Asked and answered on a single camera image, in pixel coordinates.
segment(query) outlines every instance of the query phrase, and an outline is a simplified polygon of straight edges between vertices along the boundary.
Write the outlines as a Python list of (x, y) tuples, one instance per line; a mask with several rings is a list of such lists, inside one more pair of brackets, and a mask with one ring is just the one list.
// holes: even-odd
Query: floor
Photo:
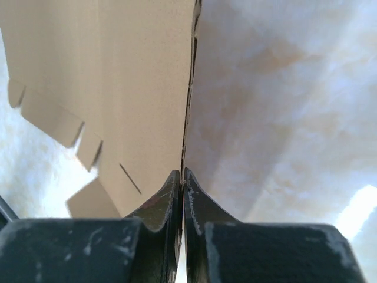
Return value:
[[(241, 220), (335, 225), (369, 282), (376, 14), (366, 0), (203, 1), (186, 154), (202, 187)], [(0, 195), (23, 218), (69, 217), (65, 201), (97, 172), (10, 108), (7, 81), (0, 42)]]

